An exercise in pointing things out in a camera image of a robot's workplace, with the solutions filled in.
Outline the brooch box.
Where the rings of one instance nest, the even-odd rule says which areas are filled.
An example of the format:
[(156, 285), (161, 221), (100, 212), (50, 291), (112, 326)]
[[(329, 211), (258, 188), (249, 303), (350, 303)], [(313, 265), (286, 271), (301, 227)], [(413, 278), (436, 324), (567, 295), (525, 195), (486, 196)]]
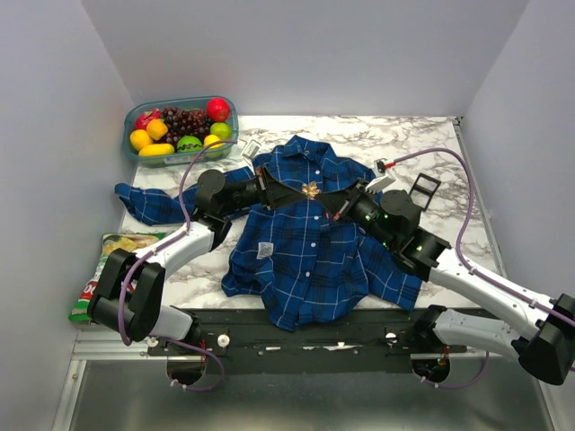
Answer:
[(419, 173), (409, 191), (412, 202), (423, 212), (427, 211), (440, 185), (440, 180), (425, 173)]

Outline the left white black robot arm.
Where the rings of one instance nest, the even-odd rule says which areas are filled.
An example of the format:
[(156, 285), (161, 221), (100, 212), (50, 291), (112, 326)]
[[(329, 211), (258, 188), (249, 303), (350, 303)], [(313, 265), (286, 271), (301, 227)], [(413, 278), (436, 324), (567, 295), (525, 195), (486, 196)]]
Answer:
[(177, 353), (192, 353), (199, 344), (198, 325), (190, 313), (162, 304), (165, 280), (216, 249), (231, 228), (230, 215), (256, 205), (279, 209), (305, 198), (264, 167), (246, 181), (229, 180), (218, 170), (203, 172), (194, 209), (184, 213), (181, 228), (145, 248), (110, 254), (87, 307), (88, 317), (128, 343), (163, 338)]

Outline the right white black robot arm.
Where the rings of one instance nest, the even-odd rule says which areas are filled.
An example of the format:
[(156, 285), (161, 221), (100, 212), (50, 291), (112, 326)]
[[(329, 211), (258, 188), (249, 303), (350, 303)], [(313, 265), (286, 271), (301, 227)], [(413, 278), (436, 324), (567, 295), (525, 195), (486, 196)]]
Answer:
[(574, 299), (538, 294), (464, 256), (420, 227), (419, 206), (404, 190), (376, 200), (366, 183), (321, 193), (317, 201), (336, 222), (358, 224), (392, 255), (405, 273), (443, 286), (494, 315), (493, 320), (443, 310), (413, 330), (426, 352), (443, 344), (476, 347), (516, 359), (538, 380), (561, 385), (574, 367)]

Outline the blue plaid shirt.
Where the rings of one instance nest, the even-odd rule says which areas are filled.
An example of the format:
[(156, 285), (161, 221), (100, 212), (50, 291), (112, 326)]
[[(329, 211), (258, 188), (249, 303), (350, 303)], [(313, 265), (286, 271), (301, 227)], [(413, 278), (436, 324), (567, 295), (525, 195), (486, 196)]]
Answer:
[[(300, 190), (315, 185), (331, 192), (375, 178), (365, 165), (337, 156), (330, 144), (301, 136), (258, 154), (252, 164)], [(160, 189), (119, 183), (114, 193), (139, 222), (184, 221), (178, 199)], [(259, 296), (271, 322), (283, 330), (337, 320), (368, 295), (412, 310), (422, 283), (401, 271), (357, 224), (333, 222), (315, 200), (273, 211), (253, 206), (228, 265), (221, 282), (225, 295)]]

